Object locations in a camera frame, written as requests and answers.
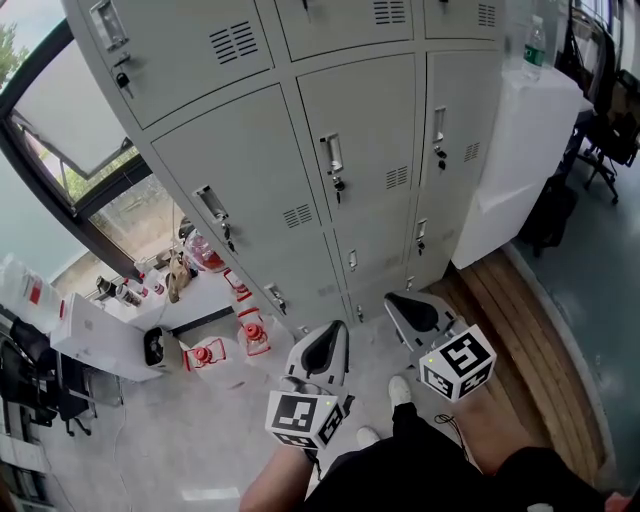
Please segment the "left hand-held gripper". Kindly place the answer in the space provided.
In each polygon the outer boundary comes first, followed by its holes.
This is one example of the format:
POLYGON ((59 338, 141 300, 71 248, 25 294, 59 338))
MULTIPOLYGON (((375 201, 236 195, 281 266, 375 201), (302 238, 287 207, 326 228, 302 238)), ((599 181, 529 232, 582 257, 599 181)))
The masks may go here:
POLYGON ((326 449, 350 414, 355 397, 343 386, 349 372, 349 332, 331 321, 298 341, 286 363, 278 390, 269 394, 265 430, 281 444, 301 449, 326 449), (331 384, 310 379, 320 375, 331 384))

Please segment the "grey locker door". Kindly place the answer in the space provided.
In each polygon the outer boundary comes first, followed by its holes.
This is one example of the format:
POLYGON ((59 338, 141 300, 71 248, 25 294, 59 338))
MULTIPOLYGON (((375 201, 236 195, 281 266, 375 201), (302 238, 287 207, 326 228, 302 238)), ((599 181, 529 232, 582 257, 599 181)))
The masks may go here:
POLYGON ((333 221, 344 222, 408 193, 415 78, 409 54, 298 78, 333 221))

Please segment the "grey metal locker cabinet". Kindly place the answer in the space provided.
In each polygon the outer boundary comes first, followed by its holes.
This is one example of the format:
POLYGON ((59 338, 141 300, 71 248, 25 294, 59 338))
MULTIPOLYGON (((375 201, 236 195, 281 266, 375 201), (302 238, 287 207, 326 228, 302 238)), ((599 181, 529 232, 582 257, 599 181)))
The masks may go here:
POLYGON ((506 0, 62 0, 154 175, 296 333, 381 315, 452 260, 500 94, 506 0), (411 184, 335 222, 298 78, 409 54, 411 184))

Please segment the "person's right forearm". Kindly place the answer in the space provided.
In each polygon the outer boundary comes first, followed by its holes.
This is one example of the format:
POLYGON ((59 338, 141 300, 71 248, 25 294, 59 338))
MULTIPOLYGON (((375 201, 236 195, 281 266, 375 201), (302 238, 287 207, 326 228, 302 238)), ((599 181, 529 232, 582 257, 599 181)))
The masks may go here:
POLYGON ((521 449, 543 447, 485 387, 455 402, 452 412, 474 462, 484 474, 495 474, 521 449))

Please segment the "person's left forearm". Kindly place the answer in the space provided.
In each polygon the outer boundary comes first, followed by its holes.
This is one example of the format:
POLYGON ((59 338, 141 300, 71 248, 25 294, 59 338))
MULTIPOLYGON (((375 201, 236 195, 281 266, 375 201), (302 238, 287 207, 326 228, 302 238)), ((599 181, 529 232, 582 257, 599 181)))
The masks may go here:
POLYGON ((296 512, 305 501, 313 468, 303 450, 280 445, 242 496, 239 512, 296 512))

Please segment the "person's black clothing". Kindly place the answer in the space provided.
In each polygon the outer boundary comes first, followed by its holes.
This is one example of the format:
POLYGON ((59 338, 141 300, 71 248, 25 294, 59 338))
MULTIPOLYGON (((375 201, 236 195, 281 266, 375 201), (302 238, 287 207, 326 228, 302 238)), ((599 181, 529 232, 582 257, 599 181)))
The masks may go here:
POLYGON ((296 512, 605 512, 605 500, 552 450, 526 447, 485 475, 411 402, 393 434, 340 456, 296 512))

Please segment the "small white appliance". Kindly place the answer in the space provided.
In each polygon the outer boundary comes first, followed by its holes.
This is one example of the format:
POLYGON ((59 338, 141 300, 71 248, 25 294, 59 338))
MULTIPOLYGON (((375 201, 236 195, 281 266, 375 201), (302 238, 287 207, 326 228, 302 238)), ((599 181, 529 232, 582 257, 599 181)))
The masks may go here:
POLYGON ((160 372, 174 373, 183 366, 183 351, 179 340, 162 327, 154 327, 143 337, 146 365, 160 372))

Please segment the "brown paper bag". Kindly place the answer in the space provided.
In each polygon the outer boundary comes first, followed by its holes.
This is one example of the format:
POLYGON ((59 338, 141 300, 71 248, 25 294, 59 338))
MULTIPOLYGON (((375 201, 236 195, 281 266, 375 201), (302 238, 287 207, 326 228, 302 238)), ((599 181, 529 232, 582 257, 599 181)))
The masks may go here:
POLYGON ((166 285, 169 302, 175 304, 180 301, 182 291, 192 280, 189 261, 182 253, 171 251, 168 261, 166 285))

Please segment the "black backpack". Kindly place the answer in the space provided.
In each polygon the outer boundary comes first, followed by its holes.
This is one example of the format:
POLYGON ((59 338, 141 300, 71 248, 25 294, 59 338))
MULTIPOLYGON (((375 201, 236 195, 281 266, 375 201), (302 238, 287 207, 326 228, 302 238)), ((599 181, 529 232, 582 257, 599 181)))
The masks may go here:
POLYGON ((574 212, 578 194, 566 185, 566 175, 551 176, 536 200, 518 234, 539 258, 547 248, 558 247, 563 239, 568 219, 574 212))

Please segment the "white foam box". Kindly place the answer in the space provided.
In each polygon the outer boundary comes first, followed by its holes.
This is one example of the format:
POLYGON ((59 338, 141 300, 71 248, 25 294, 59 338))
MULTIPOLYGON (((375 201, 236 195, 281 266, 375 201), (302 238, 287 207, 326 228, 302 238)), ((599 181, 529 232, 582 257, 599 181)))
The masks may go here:
POLYGON ((556 170, 583 101, 578 85, 554 68, 532 81, 505 71, 476 197, 480 211, 531 204, 556 170))

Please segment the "flat white box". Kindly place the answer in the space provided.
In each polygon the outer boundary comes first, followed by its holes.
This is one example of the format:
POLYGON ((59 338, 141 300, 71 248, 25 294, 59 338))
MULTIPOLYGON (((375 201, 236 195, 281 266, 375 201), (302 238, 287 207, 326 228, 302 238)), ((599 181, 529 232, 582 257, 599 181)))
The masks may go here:
POLYGON ((72 293, 64 299, 61 324, 51 332, 50 345, 90 367, 143 382, 162 375, 146 364, 143 338, 142 330, 72 293))

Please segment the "black mesh office chair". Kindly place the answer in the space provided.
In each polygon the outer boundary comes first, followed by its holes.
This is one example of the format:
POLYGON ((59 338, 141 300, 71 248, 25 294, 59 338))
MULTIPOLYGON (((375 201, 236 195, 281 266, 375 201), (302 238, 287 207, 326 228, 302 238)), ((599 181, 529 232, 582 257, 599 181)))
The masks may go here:
POLYGON ((589 190, 594 178, 603 178, 617 205, 614 164, 630 168, 640 151, 640 80, 627 70, 616 73, 608 110, 597 113, 586 131, 590 147, 577 158, 593 168, 584 183, 589 190))

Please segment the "clear water bottle green label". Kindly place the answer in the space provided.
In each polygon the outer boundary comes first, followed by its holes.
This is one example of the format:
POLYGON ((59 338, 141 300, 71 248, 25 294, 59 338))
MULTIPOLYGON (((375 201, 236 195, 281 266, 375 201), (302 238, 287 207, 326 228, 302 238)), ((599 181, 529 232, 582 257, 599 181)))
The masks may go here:
POLYGON ((531 17, 523 53, 523 74, 531 82, 537 82, 542 73, 546 52, 544 21, 538 15, 531 17))

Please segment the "black swivel chair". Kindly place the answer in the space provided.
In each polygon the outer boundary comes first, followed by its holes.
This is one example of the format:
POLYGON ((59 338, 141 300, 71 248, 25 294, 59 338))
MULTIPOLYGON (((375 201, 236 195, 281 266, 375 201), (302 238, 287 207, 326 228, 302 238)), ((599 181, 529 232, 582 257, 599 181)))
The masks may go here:
POLYGON ((61 354, 36 327, 17 318, 0 342, 0 397, 33 412, 30 422, 50 427, 58 418, 66 433, 92 431, 81 416, 93 412, 86 366, 61 354))

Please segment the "dark hanging jacket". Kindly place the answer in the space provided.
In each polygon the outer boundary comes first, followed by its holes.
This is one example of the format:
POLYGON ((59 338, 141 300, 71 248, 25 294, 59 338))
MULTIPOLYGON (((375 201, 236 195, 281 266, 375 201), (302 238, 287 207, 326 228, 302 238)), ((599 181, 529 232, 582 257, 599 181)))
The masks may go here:
POLYGON ((596 109, 606 103, 617 74, 614 40, 605 24, 584 9, 582 0, 560 0, 559 47, 555 68, 571 78, 596 109))

